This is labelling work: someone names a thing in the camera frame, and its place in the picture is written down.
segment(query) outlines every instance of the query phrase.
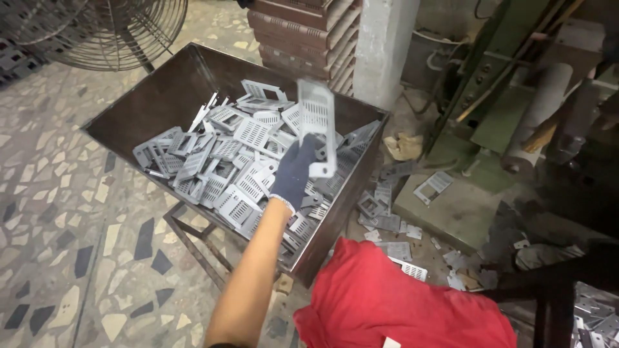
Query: industrial fan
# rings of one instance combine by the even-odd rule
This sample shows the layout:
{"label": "industrial fan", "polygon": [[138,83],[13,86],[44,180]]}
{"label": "industrial fan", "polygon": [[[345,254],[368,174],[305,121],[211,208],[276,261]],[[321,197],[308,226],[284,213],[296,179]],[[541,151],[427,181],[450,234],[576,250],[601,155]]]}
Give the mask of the industrial fan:
{"label": "industrial fan", "polygon": [[181,30],[188,0],[2,0],[0,37],[82,69],[151,62]]}

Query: brown metal parts stack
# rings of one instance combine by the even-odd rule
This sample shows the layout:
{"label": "brown metal parts stack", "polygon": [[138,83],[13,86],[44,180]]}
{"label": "brown metal parts stack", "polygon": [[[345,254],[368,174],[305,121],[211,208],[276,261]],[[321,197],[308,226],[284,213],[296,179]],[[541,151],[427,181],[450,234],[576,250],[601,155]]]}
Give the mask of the brown metal parts stack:
{"label": "brown metal parts stack", "polygon": [[361,0],[255,0],[247,13],[265,67],[353,95]]}

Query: speckled floor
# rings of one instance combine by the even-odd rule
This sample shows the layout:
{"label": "speckled floor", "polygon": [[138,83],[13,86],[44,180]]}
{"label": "speckled floor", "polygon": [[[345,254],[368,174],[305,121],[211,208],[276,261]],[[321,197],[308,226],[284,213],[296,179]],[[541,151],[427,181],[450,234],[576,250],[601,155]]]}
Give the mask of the speckled floor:
{"label": "speckled floor", "polygon": [[[245,13],[234,1],[190,1],[171,51],[194,41],[260,63]],[[162,219],[177,200],[79,131],[144,76],[54,63],[1,92],[0,347],[201,346],[219,290]],[[208,225],[193,211],[181,220]],[[209,238],[238,262],[223,231]],[[439,257],[423,242],[420,266]],[[274,292],[261,346],[296,347],[292,313],[308,299],[297,285]]]}

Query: gloved hand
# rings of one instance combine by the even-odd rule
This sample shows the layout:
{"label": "gloved hand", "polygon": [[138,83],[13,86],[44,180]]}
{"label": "gloved hand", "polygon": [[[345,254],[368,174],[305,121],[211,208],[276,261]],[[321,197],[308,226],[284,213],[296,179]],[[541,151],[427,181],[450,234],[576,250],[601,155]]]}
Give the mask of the gloved hand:
{"label": "gloved hand", "polygon": [[299,148],[299,142],[295,141],[279,162],[269,198],[283,201],[292,215],[301,208],[305,185],[310,178],[310,164],[316,161],[316,141],[314,136],[307,134],[303,145]]}

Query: wire fan cage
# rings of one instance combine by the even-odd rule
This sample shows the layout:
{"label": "wire fan cage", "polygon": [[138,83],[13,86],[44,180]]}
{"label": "wire fan cage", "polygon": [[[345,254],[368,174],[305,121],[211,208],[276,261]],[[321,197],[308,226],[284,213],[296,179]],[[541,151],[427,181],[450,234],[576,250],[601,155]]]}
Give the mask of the wire fan cage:
{"label": "wire fan cage", "polygon": [[48,59],[98,71],[130,70],[166,51],[188,0],[0,0],[0,37]]}

